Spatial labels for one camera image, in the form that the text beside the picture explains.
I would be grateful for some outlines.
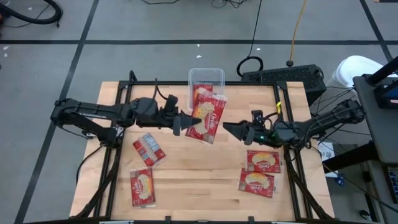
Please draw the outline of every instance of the clear plastic container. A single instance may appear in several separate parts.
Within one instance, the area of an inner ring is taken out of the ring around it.
[[[188,73],[188,100],[187,107],[192,110],[193,92],[201,85],[211,85],[212,92],[224,95],[225,73],[219,68],[193,68]]]

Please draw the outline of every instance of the snack bag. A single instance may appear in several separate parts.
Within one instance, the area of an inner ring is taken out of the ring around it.
[[[189,127],[185,136],[213,144],[226,100],[225,96],[215,95],[204,88],[199,88],[193,103],[192,116],[201,118],[202,121]]]
[[[195,99],[197,97],[197,90],[199,88],[204,88],[210,92],[213,92],[213,85],[211,83],[201,83],[201,84],[193,84],[193,90],[192,90],[192,99],[191,99],[191,107],[193,107],[193,103],[195,102]]]
[[[164,154],[163,150],[156,143],[154,137],[149,133],[141,136],[132,145],[136,148],[142,160],[144,160],[145,164],[149,167],[156,166],[166,158],[166,154]]]
[[[130,170],[133,207],[147,207],[155,203],[154,179],[151,168]]]
[[[273,175],[242,169],[238,190],[272,198],[276,189],[276,182]]]
[[[279,153],[246,151],[246,169],[254,172],[280,172]]]

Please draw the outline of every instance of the table leg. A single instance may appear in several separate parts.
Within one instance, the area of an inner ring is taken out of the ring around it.
[[[325,160],[323,161],[323,164],[332,171],[336,171],[348,166],[359,164],[361,162],[366,162],[371,159],[374,160],[379,159],[376,148],[374,147],[372,141],[356,149],[350,150],[348,152],[335,156],[331,159]],[[326,168],[323,168],[323,170],[325,171],[326,174],[330,172],[330,170]]]

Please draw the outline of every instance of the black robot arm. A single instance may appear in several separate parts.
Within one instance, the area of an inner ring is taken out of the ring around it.
[[[51,115],[52,122],[62,127],[74,125],[82,129],[83,134],[94,134],[101,145],[116,147],[118,131],[114,128],[104,128],[88,118],[99,118],[113,121],[116,126],[127,128],[133,124],[143,127],[170,128],[176,136],[180,130],[200,123],[201,119],[192,118],[183,111],[178,112],[178,98],[169,95],[164,108],[157,106],[152,98],[137,98],[128,104],[113,106],[82,103],[74,99],[58,100]]]
[[[353,100],[342,101],[331,111],[304,122],[271,122],[270,128],[267,129],[266,120],[276,114],[263,117],[262,111],[252,111],[252,122],[224,122],[223,127],[246,145],[256,142],[270,147],[288,144],[294,148],[303,148],[310,137],[337,124],[356,124],[364,119],[362,106]]]

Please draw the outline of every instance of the wooden tabletop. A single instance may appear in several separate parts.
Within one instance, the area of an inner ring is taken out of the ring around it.
[[[98,103],[113,105],[116,98],[117,82],[103,82]],[[310,118],[310,112],[302,83],[288,83],[290,104],[295,121]],[[178,97],[178,106],[186,113],[187,86],[159,86],[163,95],[173,94]],[[134,86],[131,99],[142,96],[151,97],[154,87]],[[228,97],[222,121],[239,122],[251,120],[251,110],[263,110],[264,115],[273,113],[275,98],[270,86],[225,86]],[[156,97],[158,106],[165,100]],[[103,126],[109,121],[95,119]],[[154,187],[156,207],[133,208],[131,202],[130,169],[145,167],[132,143],[144,133],[151,133],[167,155],[165,161],[156,166]],[[286,166],[282,165],[277,177],[277,188],[273,198],[250,194],[237,190],[240,169],[245,166],[247,149],[259,151],[278,151],[283,158],[283,149],[252,144],[245,146],[231,134],[218,126],[213,145],[181,136],[174,136],[170,129],[139,128],[132,126],[125,132],[118,182],[113,203],[112,219],[114,220],[164,220],[170,215],[173,220],[213,220],[213,221],[247,221],[254,216],[256,221],[292,221],[294,220],[292,199]],[[85,156],[94,151],[99,143],[96,139],[88,141]],[[105,149],[88,159],[81,168],[70,215],[82,210],[98,188],[103,165]],[[309,191],[318,203],[331,215],[328,186],[320,160],[313,150],[301,152],[304,172]],[[300,213],[305,217],[302,195],[297,188],[300,201]],[[108,191],[103,196],[101,214],[105,214]]]

